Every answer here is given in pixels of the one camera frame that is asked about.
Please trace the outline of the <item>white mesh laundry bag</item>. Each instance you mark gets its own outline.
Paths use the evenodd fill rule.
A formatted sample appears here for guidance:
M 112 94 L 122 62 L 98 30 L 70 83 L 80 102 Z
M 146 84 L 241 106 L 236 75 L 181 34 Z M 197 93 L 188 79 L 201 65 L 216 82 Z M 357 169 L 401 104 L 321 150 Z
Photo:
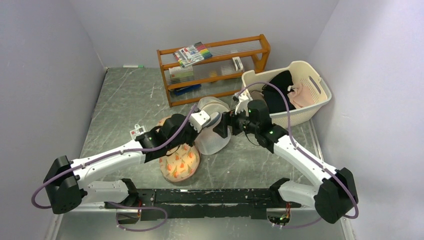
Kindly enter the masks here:
M 194 143 L 201 155 L 213 155 L 222 150 L 231 139 L 230 129 L 227 129 L 227 137 L 222 138 L 219 134 L 213 131 L 221 121 L 221 113 L 213 112 L 210 115 L 209 122 L 202 128 L 201 132 L 195 139 Z

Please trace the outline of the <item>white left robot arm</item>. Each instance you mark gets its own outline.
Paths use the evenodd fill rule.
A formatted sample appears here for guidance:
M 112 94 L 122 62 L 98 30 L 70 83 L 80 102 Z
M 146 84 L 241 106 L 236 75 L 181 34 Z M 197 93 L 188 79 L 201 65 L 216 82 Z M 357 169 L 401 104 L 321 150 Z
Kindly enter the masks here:
M 101 178 L 157 160 L 167 181 L 184 181 L 200 164 L 201 154 L 195 147 L 195 139 L 201 129 L 193 116 L 174 114 L 149 131 L 132 130 L 131 141 L 112 150 L 74 160 L 66 156 L 56 158 L 43 181 L 48 207 L 56 215 L 87 203 L 113 202 L 134 207 L 139 203 L 139 194 L 130 179 L 101 181 Z

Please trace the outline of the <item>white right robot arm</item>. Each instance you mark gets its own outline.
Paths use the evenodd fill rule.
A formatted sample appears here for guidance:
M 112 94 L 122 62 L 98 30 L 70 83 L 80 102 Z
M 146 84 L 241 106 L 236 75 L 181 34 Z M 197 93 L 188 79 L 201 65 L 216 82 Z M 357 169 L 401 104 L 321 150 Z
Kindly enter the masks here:
M 270 202 L 275 207 L 296 203 L 316 210 L 319 217 L 334 224 L 340 218 L 355 219 L 359 216 L 358 194 L 353 173 L 347 168 L 337 169 L 307 151 L 289 131 L 272 123 L 264 101 L 253 100 L 240 113 L 224 112 L 213 131 L 220 137 L 240 133 L 253 134 L 258 145 L 293 165 L 309 181 L 300 184 L 282 178 L 274 184 Z

